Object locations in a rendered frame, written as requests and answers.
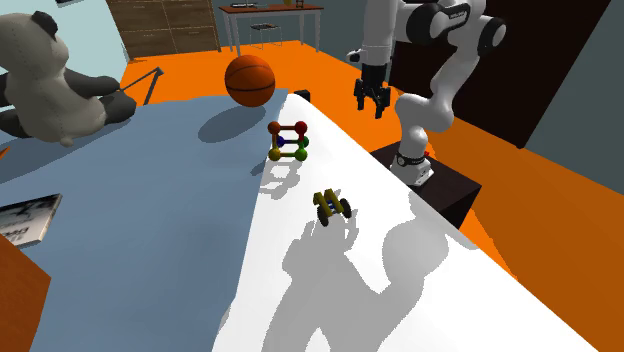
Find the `colourful ball and rod cube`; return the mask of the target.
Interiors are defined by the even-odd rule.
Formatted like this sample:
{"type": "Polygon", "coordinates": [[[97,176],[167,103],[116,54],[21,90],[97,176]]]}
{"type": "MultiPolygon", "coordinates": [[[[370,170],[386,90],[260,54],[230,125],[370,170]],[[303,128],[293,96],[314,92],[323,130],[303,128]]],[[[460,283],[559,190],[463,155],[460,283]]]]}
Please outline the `colourful ball and rod cube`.
{"type": "Polygon", "coordinates": [[[271,134],[271,149],[268,151],[268,158],[272,161],[278,161],[281,158],[294,158],[303,162],[308,157],[307,147],[309,138],[306,136],[308,126],[304,121],[297,121],[294,125],[282,125],[277,121],[272,121],[267,126],[268,132],[271,134]],[[296,139],[285,139],[281,132],[293,131],[297,134],[296,139]],[[296,145],[294,152],[283,152],[282,148],[286,145],[296,145]]]}

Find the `yellow toy car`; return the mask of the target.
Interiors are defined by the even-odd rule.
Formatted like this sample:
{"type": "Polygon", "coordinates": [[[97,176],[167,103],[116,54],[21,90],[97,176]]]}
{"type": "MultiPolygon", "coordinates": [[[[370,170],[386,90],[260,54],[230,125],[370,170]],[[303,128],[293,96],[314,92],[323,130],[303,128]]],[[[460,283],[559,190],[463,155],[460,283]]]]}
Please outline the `yellow toy car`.
{"type": "Polygon", "coordinates": [[[352,217],[349,202],[345,198],[339,199],[332,189],[326,189],[323,193],[316,192],[313,195],[313,205],[317,209],[317,219],[323,227],[329,225],[329,218],[335,214],[346,219],[352,217]]]}

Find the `panda plush toy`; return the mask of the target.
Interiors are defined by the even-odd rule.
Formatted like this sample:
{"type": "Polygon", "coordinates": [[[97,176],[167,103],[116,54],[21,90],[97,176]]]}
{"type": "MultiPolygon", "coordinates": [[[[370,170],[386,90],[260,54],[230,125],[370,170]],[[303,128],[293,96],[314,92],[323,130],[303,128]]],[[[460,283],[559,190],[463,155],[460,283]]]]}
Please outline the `panda plush toy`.
{"type": "Polygon", "coordinates": [[[136,101],[110,76],[67,67],[69,50],[49,14],[0,15],[0,131],[71,147],[74,140],[123,123],[136,101]]]}

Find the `dark robot stand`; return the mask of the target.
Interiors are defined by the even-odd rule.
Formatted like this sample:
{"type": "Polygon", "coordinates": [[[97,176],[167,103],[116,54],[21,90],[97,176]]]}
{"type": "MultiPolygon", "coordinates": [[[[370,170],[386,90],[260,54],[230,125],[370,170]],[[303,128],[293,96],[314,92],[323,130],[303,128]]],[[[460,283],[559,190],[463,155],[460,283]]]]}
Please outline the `dark robot stand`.
{"type": "Polygon", "coordinates": [[[434,174],[421,186],[408,184],[393,173],[398,147],[396,142],[371,152],[386,168],[384,176],[371,187],[374,199],[385,202],[382,214],[397,220],[415,219],[421,228],[447,236],[459,234],[482,186],[430,156],[425,160],[431,163],[434,174]]]}

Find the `dark wardrobe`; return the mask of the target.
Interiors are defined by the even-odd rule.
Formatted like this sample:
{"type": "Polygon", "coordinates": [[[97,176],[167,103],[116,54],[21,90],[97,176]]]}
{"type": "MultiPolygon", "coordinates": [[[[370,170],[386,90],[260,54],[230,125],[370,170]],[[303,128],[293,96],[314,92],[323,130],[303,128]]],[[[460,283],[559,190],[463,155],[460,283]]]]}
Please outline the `dark wardrobe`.
{"type": "Polygon", "coordinates": [[[487,0],[506,35],[456,94],[456,117],[525,147],[610,2],[487,0]]]}

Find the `grey metal chair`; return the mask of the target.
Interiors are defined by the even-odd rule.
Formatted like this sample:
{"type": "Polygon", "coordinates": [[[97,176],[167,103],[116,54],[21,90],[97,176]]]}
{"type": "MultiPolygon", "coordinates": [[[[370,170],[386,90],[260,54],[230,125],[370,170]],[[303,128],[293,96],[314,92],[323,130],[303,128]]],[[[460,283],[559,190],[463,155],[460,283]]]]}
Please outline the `grey metal chair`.
{"type": "Polygon", "coordinates": [[[273,23],[254,23],[250,25],[249,45],[263,50],[266,44],[283,46],[282,28],[273,23]]]}

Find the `orange basketball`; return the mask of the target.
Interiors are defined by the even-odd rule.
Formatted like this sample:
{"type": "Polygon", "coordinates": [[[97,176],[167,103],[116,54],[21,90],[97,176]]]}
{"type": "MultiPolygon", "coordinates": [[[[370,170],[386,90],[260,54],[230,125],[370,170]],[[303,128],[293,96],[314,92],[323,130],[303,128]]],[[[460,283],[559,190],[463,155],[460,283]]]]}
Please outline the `orange basketball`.
{"type": "Polygon", "coordinates": [[[228,95],[245,107],[259,107],[273,96],[276,79],[272,68],[262,58],[242,55],[233,59],[224,75],[228,95]]]}

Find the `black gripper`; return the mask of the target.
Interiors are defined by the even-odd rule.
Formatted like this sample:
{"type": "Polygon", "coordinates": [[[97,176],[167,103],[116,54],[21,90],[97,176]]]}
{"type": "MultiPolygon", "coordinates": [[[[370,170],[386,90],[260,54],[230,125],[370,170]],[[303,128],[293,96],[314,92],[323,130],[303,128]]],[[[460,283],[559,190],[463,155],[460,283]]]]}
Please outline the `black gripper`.
{"type": "Polygon", "coordinates": [[[373,97],[376,104],[375,118],[380,119],[384,110],[390,105],[391,89],[384,87],[387,64],[362,65],[361,79],[355,80],[354,96],[357,100],[357,109],[364,109],[366,96],[373,97]]]}

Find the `grey printed book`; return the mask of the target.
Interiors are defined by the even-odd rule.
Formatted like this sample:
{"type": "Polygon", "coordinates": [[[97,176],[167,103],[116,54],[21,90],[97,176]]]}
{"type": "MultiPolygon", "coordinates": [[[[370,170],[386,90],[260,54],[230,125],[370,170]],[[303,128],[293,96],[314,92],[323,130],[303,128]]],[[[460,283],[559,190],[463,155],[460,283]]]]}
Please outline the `grey printed book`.
{"type": "Polygon", "coordinates": [[[20,249],[40,243],[61,200],[53,194],[0,207],[0,234],[20,249]]]}

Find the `brown wooden dresser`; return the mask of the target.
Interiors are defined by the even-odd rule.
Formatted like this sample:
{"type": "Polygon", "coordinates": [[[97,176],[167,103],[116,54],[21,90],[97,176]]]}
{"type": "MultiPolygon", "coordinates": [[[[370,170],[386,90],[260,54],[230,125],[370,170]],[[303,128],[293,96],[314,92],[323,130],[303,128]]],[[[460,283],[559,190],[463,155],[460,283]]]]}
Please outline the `brown wooden dresser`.
{"type": "Polygon", "coordinates": [[[212,0],[106,0],[130,60],[221,51],[212,0]]]}

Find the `brown top desk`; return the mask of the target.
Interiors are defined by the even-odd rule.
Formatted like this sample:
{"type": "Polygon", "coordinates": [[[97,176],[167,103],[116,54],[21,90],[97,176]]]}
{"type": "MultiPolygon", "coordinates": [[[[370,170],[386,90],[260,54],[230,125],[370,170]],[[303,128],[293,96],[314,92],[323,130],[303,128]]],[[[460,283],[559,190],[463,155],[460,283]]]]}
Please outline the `brown top desk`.
{"type": "Polygon", "coordinates": [[[241,56],[241,46],[237,21],[244,18],[276,17],[276,16],[297,16],[299,18],[299,40],[304,43],[304,17],[314,16],[315,25],[315,50],[320,49],[321,38],[321,11],[322,6],[303,4],[302,7],[285,4],[269,4],[265,8],[234,8],[231,6],[219,6],[222,11],[228,46],[231,52],[236,52],[241,56]]]}

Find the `bed with blue blanket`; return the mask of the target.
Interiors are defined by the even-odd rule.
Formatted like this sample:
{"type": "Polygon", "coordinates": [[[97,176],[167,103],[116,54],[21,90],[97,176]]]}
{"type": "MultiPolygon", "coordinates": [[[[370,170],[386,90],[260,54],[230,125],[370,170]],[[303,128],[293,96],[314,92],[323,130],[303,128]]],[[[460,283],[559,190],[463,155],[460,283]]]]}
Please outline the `bed with blue blanket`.
{"type": "Polygon", "coordinates": [[[28,352],[596,352],[461,232],[382,214],[386,168],[305,99],[140,108],[63,148],[1,137],[0,205],[58,193],[28,352]],[[272,161],[270,122],[308,157],[272,161]],[[323,227],[313,195],[352,217],[323,227]]]}

